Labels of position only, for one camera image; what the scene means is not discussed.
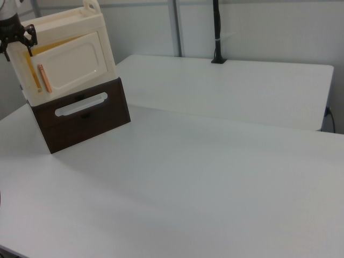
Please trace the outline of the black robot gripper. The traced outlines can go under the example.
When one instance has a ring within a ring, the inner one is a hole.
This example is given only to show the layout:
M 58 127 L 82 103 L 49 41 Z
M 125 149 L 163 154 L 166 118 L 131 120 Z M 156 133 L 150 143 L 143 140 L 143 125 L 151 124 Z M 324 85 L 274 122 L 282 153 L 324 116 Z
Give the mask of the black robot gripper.
M 1 20 L 1 54 L 4 54 L 7 62 L 10 58 L 7 53 L 9 43 L 20 41 L 27 47 L 30 57 L 33 56 L 31 48 L 37 45 L 37 33 L 33 24 L 23 26 L 19 15 L 15 13 L 12 17 Z

